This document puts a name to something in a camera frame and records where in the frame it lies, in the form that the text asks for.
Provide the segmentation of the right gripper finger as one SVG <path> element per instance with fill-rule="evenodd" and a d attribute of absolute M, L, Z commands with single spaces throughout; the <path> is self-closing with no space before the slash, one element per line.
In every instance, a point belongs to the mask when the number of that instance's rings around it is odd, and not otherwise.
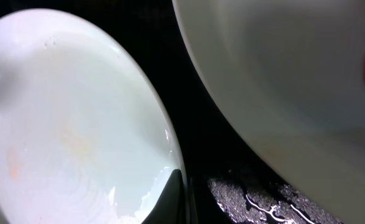
<path fill-rule="evenodd" d="M 187 224 L 188 222 L 182 172 L 175 169 L 154 208 L 142 224 Z"/>

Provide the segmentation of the pale green plate front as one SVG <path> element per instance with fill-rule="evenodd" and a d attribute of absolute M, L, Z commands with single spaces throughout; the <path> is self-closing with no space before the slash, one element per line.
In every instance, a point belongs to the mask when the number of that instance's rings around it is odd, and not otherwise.
<path fill-rule="evenodd" d="M 151 82 L 73 14 L 0 18 L 0 223 L 142 223 L 171 173 L 187 178 Z"/>

